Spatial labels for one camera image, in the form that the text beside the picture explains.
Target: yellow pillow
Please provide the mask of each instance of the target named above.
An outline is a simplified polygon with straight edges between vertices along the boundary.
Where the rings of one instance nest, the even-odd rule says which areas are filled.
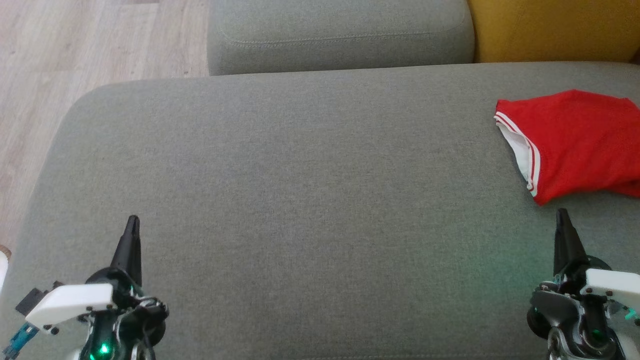
[[[476,62],[630,61],[640,0],[468,0]]]

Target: gray fabric upholstery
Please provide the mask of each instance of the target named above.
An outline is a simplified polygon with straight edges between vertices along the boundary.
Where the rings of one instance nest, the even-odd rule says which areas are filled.
[[[141,218],[147,291],[171,306],[160,359],[540,360],[532,289],[554,213],[640,272],[640,202],[538,207],[492,119],[571,88],[640,103],[640,67],[469,64],[137,81],[70,110],[0,298],[83,282]],[[24,359],[61,359],[70,323]]]
[[[468,63],[465,0],[212,0],[211,75]]]

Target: wire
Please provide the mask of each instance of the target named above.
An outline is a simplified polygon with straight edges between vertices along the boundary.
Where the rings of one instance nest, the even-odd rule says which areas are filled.
[[[151,345],[151,340],[149,340],[149,334],[147,333],[147,322],[145,321],[144,326],[142,327],[143,341],[145,342],[145,346],[149,351],[149,359],[148,360],[156,360],[156,352],[154,351],[154,347]]]

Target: robotic claw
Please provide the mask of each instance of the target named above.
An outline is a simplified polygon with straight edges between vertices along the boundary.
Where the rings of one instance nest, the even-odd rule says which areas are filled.
[[[567,210],[558,210],[554,280],[534,290],[527,313],[533,333],[547,340],[548,360],[640,360],[633,342],[607,326],[622,309],[640,326],[640,275],[587,255]]]
[[[56,281],[51,291],[33,289],[18,304],[27,322],[3,350],[5,360],[16,359],[38,332],[56,335],[59,323],[74,318],[89,325],[89,334],[73,360],[155,360],[169,310],[141,286],[140,220],[132,215],[110,267],[82,285]]]

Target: white stripe trim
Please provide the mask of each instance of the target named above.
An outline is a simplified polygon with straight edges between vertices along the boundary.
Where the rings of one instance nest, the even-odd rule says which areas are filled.
[[[520,128],[511,120],[507,115],[500,111],[495,112],[493,117],[496,121],[503,123],[507,129],[516,134],[524,137],[529,144],[529,166],[533,164],[533,169],[529,172],[529,178],[527,181],[527,189],[531,192],[531,195],[535,197],[538,194],[538,181],[540,180],[540,151],[535,143],[533,143]]]
[[[529,174],[532,172],[531,170],[531,145],[527,142],[522,135],[514,132],[512,129],[508,128],[507,125],[502,123],[501,121],[496,121],[495,124],[500,129],[500,132],[504,136],[504,139],[507,140],[507,143],[513,149],[513,155],[516,158],[516,162],[518,163],[518,170],[522,174],[522,177],[527,181],[527,183],[532,183],[530,181]],[[532,185],[527,185],[527,190],[531,190]]]

